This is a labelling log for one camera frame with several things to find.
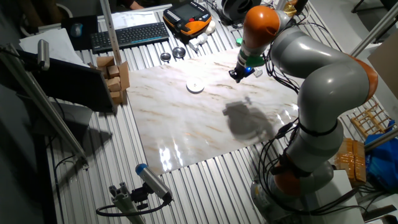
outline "white plastic piece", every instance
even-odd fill
[[[262,75],[262,69],[261,68],[255,68],[254,76],[256,78],[259,78]]]
[[[207,41],[207,38],[207,34],[200,34],[197,38],[189,41],[189,47],[194,51],[198,51],[199,45],[204,44]]]
[[[199,44],[204,44],[207,41],[207,38],[208,38],[207,34],[203,33],[197,37],[197,40],[199,41]]]
[[[210,35],[212,32],[216,30],[216,22],[210,21],[209,26],[207,27],[205,34]]]
[[[191,93],[200,93],[205,89],[205,84],[199,78],[190,78],[187,81],[187,89]]]
[[[194,50],[194,51],[198,51],[198,46],[199,46],[199,40],[198,39],[192,39],[189,41],[189,47]]]

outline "white paper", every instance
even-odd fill
[[[157,22],[154,12],[118,12],[112,14],[112,21],[115,29]]]
[[[19,45],[24,51],[37,54],[37,43],[42,39],[49,43],[50,58],[88,67],[73,49],[66,29],[53,29],[32,37],[23,38],[19,40]]]

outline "monitor screen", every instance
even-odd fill
[[[37,54],[18,50],[24,60],[37,63]],[[101,72],[50,58],[47,71],[32,72],[47,96],[87,106],[93,111],[114,113],[111,94]]]
[[[187,21],[193,17],[200,16],[201,12],[190,4],[185,4],[177,9],[174,9],[174,14]]]

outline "round metal disc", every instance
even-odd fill
[[[175,58],[183,58],[185,56],[185,49],[182,47],[175,47],[173,49],[173,56]]]
[[[201,93],[205,89],[205,84],[199,78],[190,78],[187,80],[187,90],[191,93]]]
[[[164,61],[164,62],[170,61],[171,58],[172,58],[172,56],[171,56],[169,53],[167,53],[167,52],[162,53],[162,54],[160,55],[160,59],[161,59],[162,61]]]

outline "computer monitor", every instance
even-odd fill
[[[18,54],[37,63],[37,54],[18,50]],[[47,71],[32,72],[47,96],[87,106],[93,111],[115,113],[115,106],[99,70],[50,58]]]

